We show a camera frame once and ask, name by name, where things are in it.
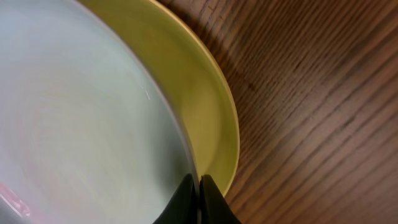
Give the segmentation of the light blue plate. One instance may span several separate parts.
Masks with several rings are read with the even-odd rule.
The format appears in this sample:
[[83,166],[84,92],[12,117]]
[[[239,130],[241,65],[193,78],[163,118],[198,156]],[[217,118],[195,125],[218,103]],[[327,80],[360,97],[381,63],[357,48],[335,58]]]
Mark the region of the light blue plate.
[[1,222],[153,223],[193,172],[126,44],[76,1],[1,2]]

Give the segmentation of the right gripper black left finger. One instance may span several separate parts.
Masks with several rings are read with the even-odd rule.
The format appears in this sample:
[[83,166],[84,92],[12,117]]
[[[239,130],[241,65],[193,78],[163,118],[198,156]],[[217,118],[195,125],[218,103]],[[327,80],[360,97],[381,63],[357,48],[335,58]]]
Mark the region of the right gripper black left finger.
[[187,174],[154,224],[195,224],[197,196],[191,174]]

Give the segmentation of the yellow plate back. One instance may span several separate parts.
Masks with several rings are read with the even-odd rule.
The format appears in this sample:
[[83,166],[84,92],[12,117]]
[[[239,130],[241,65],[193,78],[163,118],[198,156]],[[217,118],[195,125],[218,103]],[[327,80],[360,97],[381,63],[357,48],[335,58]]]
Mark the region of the yellow plate back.
[[239,160],[234,100],[216,60],[172,11],[151,0],[81,0],[131,48],[184,123],[199,176],[223,195]]

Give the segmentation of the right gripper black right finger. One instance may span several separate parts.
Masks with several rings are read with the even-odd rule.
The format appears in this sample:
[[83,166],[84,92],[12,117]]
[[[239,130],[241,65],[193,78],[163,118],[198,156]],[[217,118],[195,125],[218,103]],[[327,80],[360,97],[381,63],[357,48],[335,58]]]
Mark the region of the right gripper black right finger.
[[241,224],[210,175],[200,181],[200,209],[202,224]]

